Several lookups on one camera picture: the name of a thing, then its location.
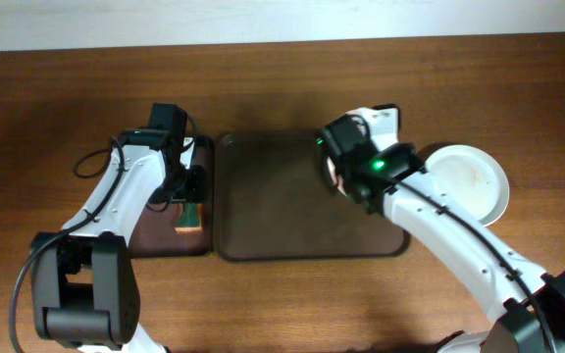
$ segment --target white robotic arm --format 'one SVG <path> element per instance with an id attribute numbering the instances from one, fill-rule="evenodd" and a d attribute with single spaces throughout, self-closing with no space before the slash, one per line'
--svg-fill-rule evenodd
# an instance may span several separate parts
<path id="1" fill-rule="evenodd" d="M 154 104 L 147 127 L 120 135 L 104 176 L 63 230 L 36 237 L 34 249 L 66 233 L 33 266 L 40 337 L 86 353 L 168 352 L 138 323 L 140 298 L 128 244 L 148 203 L 169 203 L 189 192 L 185 186 L 195 141 L 184 137 L 188 119 L 176 105 Z M 92 269 L 93 284 L 67 280 L 65 274 L 82 267 Z"/>
<path id="2" fill-rule="evenodd" d="M 537 292 L 544 286 L 541 276 L 546 270 L 525 259 L 483 227 L 451 199 L 431 173 L 416 172 L 403 181 L 429 195 L 474 227 L 522 274 L 532 292 Z M 491 322 L 507 312 L 503 304 L 508 299 L 513 298 L 518 302 L 527 299 L 516 281 L 507 276 L 506 270 L 479 239 L 418 195 L 404 188 L 393 194 L 386 194 L 383 212 L 387 219 L 425 244 L 457 276 Z"/>
<path id="3" fill-rule="evenodd" d="M 318 132 L 318 145 L 330 169 L 327 181 L 424 243 L 494 323 L 490 332 L 461 334 L 439 352 L 547 352 L 551 346 L 565 352 L 565 273 L 549 275 L 459 206 L 428 173 L 413 146 L 398 143 L 398 126 L 394 105 L 360 108 Z M 537 293 L 538 303 L 531 303 L 527 293 L 533 299 Z M 536 318 L 527 309 L 532 304 L 538 305 L 536 314 L 544 308 L 550 320 Z M 555 328 L 554 342 L 548 322 Z"/>

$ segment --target black cable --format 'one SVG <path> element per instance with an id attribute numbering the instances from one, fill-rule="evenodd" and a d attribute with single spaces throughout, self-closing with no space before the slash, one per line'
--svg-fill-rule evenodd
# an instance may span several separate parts
<path id="1" fill-rule="evenodd" d="M 86 161 L 87 159 L 89 159 L 89 158 L 91 158 L 91 157 L 94 157 L 94 156 L 97 156 L 98 154 L 107 153 L 107 152 L 110 152 L 110 151 L 111 151 L 110 147 L 109 147 L 109 148 L 104 148 L 104 149 L 100 149 L 100 150 L 95 151 L 95 152 L 91 152 L 91 153 L 87 154 L 86 156 L 80 158 L 80 159 L 74 164 L 74 175 L 75 175 L 76 177 L 80 177 L 80 178 L 92 178 L 92 177 L 99 177 L 99 176 L 101 176 L 101 175 L 104 174 L 104 172 L 106 172 L 106 170 L 108 169 L 108 165 L 109 165 L 109 163 L 110 163 L 110 154 L 109 154 L 108 157 L 106 158 L 106 162 L 104 162 L 104 165 L 102 166 L 102 168 L 101 168 L 99 171 L 97 171 L 97 172 L 95 172 L 95 173 L 93 173 L 93 174 L 90 174 L 90 175 L 83 175 L 83 174 L 80 174 L 77 170 L 79 169 L 79 166 L 80 166 L 82 163 L 84 163 L 84 161 Z"/>
<path id="2" fill-rule="evenodd" d="M 145 204 L 145 208 L 148 209 L 148 210 L 150 210 L 150 211 L 152 211 L 152 212 L 163 213 L 163 212 L 167 211 L 167 208 L 169 207 L 169 204 L 170 204 L 170 203 L 171 203 L 171 202 L 165 202 L 165 206 L 163 206 L 163 208 L 160 209 L 160 210 L 155 210 L 155 209 L 151 208 L 151 207 L 149 206 L 150 204 Z"/>
<path id="3" fill-rule="evenodd" d="M 509 274 L 509 276 L 512 279 L 516 280 L 516 283 L 518 283 L 520 289 L 523 291 L 523 293 L 525 293 L 525 296 L 533 306 L 534 312 L 536 313 L 536 317 L 538 318 L 539 324 L 541 325 L 544 341 L 546 341 L 546 344 L 548 345 L 552 353 L 557 353 L 557 348 L 555 347 L 555 340 L 553 338 L 553 333 L 550 330 L 550 326 L 548 325 L 546 316 L 544 315 L 544 312 L 539 306 L 538 300 L 536 299 L 535 295 L 527 287 L 527 284 L 522 280 L 520 274 L 511 267 L 511 265 L 507 262 L 507 260 L 505 260 L 505 258 L 500 254 L 500 252 L 498 252 L 498 250 L 496 250 L 496 248 L 489 242 L 489 240 L 485 238 L 478 230 L 476 230 L 474 227 L 470 226 L 467 222 L 461 219 L 459 216 L 452 213 L 447 207 L 438 204 L 431 197 L 423 194 L 420 190 L 416 189 L 415 187 L 407 184 L 404 181 L 396 180 L 392 177 L 389 177 L 388 180 L 396 185 L 400 185 L 403 188 L 411 191 L 416 196 L 425 200 L 430 205 L 436 207 L 438 212 L 442 214 L 446 214 L 453 221 L 455 221 L 456 223 L 458 223 L 459 225 L 470 231 L 472 234 L 474 234 L 482 242 L 482 244 L 489 250 L 489 252 L 491 252 L 491 254 L 496 258 L 496 260 L 498 260 L 498 262 L 500 263 L 500 267 L 504 268 Z"/>
<path id="4" fill-rule="evenodd" d="M 102 199 L 102 201 L 99 203 L 99 205 L 97 205 L 97 208 L 95 208 L 95 210 L 93 212 L 91 212 L 90 214 L 86 215 L 86 218 L 79 222 L 76 225 L 73 225 L 71 227 L 68 227 L 66 229 L 62 229 L 60 231 L 58 231 L 54 237 L 52 237 L 51 239 L 47 240 L 44 244 L 42 244 L 39 248 L 37 248 L 36 250 L 32 251 L 31 254 L 27 257 L 27 260 L 24 262 L 24 265 L 21 267 L 21 271 L 19 272 L 19 276 L 17 277 L 17 281 L 15 282 L 15 287 L 13 289 L 12 292 L 12 299 L 10 301 L 10 308 L 8 311 L 8 315 L 9 315 L 9 334 L 10 334 L 10 341 L 12 342 L 13 347 L 15 348 L 15 351 L 17 353 L 23 353 L 24 350 L 21 348 L 21 345 L 19 344 L 19 338 L 17 337 L 17 303 L 19 301 L 19 294 L 21 292 L 21 286 L 24 282 L 24 279 L 26 278 L 26 274 L 27 271 L 29 271 L 29 269 L 31 268 L 31 265 L 34 263 L 34 261 L 36 261 L 36 259 L 38 259 L 38 257 L 45 252 L 45 250 L 47 250 L 50 246 L 52 246 L 53 244 L 55 244 L 56 242 L 62 240 L 63 238 L 65 238 L 66 236 L 68 236 L 69 234 L 71 234 L 72 232 L 88 225 L 89 223 L 91 223 L 95 217 L 97 217 L 97 215 L 99 215 L 99 213 L 104 209 L 104 207 L 106 207 L 106 204 L 108 203 L 108 201 L 110 201 L 110 198 L 112 197 L 113 193 L 115 192 L 115 190 L 117 189 L 117 186 L 119 185 L 119 182 L 122 179 L 122 176 L 124 174 L 124 171 L 126 170 L 126 162 L 125 162 L 125 158 L 124 158 L 124 149 L 122 148 L 121 144 L 119 143 L 119 141 L 117 140 L 116 137 L 111 137 L 111 146 L 114 146 L 115 148 L 117 148 L 117 151 L 119 152 L 119 167 L 117 169 L 117 176 L 115 176 L 115 181 L 113 181 L 113 184 L 110 186 L 110 188 L 108 189 L 108 192 L 106 192 L 106 195 L 104 196 L 104 198 Z"/>
<path id="5" fill-rule="evenodd" d="M 199 136 L 199 130 L 197 128 L 197 124 L 195 123 L 195 121 L 193 120 L 193 118 L 191 117 L 191 115 L 187 114 L 186 118 L 191 122 L 191 128 L 193 129 L 193 139 L 191 139 L 191 142 L 187 143 L 186 146 L 182 147 L 182 150 L 180 152 L 185 152 L 188 151 L 189 148 L 191 148 L 191 146 L 193 145 L 193 143 L 195 143 L 195 139 Z"/>

